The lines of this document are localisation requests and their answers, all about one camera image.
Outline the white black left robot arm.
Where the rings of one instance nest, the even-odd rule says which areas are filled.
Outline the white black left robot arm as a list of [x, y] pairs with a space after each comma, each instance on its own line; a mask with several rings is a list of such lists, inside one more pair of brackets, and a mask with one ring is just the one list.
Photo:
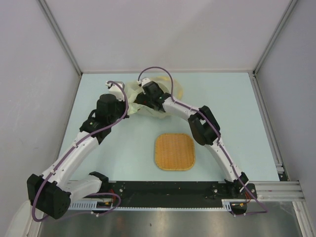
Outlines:
[[73, 202], [86, 196], [100, 198], [111, 195], [107, 176], [93, 171], [85, 179], [68, 186], [68, 181], [84, 161], [112, 130], [112, 127], [128, 117], [128, 100], [125, 92], [103, 94], [87, 120], [79, 129], [75, 140], [41, 175], [32, 174], [27, 179], [31, 215], [35, 222], [47, 217], [61, 218]]

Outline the pale green plastic bag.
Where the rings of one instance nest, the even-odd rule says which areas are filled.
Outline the pale green plastic bag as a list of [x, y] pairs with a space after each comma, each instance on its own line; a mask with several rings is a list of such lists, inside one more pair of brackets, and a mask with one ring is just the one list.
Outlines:
[[[166, 76], [157, 76], [152, 77], [150, 80], [156, 82], [163, 92], [171, 92], [171, 81]], [[163, 113], [161, 111], [155, 111], [153, 108], [150, 108], [142, 104], [142, 99], [145, 100], [143, 89], [138, 86], [137, 82], [128, 82], [125, 85], [124, 91], [128, 98], [128, 115], [139, 114], [143, 116], [149, 116], [154, 118], [163, 119], [167, 116], [170, 116], [168, 113]]]

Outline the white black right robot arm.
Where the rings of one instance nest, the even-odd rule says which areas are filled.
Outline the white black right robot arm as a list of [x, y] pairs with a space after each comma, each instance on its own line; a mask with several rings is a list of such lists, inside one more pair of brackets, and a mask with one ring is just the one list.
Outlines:
[[233, 198], [241, 197], [245, 193], [249, 179], [230, 158], [221, 138], [220, 126], [211, 110], [207, 106], [195, 108], [182, 103], [171, 94], [163, 92], [156, 82], [148, 78], [145, 82], [139, 81], [137, 84], [143, 92], [137, 96], [135, 102], [187, 121], [194, 140], [210, 151], [223, 171], [225, 182], [229, 184], [229, 195]]

